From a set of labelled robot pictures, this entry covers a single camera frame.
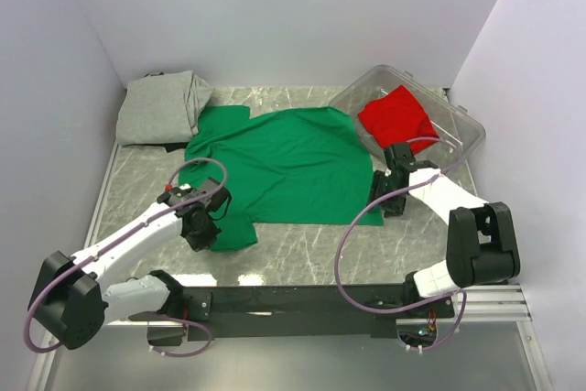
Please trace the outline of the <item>green t shirt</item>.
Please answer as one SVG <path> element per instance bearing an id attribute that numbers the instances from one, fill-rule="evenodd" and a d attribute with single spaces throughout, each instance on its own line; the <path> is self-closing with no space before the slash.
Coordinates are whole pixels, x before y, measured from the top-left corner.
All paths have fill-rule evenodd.
<path id="1" fill-rule="evenodd" d="M 221 211 L 216 253 L 258 241 L 258 223 L 345 225 L 367 204 L 373 164 L 351 117 L 331 107 L 250 115 L 243 105 L 213 106 L 184 158 L 179 183 L 200 185 L 226 177 L 233 196 Z"/>

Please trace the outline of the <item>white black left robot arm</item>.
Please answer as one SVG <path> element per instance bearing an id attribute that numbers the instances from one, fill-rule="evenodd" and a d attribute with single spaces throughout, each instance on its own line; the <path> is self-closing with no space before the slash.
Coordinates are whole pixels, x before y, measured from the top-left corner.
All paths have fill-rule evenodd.
<path id="1" fill-rule="evenodd" d="M 184 219 L 164 203 L 152 203 L 132 222 L 71 256 L 56 252 L 42 263 L 25 317 L 23 337 L 35 353 L 61 346 L 75 350 L 103 325 L 150 312 L 183 322 L 184 287 L 158 270 L 137 280 L 115 279 L 158 246 L 182 236 Z"/>

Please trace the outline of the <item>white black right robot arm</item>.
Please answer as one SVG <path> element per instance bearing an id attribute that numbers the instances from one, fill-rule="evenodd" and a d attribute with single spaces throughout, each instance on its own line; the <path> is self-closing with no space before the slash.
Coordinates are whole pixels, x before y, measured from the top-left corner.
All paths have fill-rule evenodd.
<path id="1" fill-rule="evenodd" d="M 401 297 L 406 313 L 421 317 L 441 294 L 519 275 L 513 216 L 506 204 L 471 194 L 437 168 L 374 172 L 368 201 L 377 201 L 384 216 L 402 215 L 407 197 L 431 209 L 448 232 L 444 259 L 406 276 Z"/>

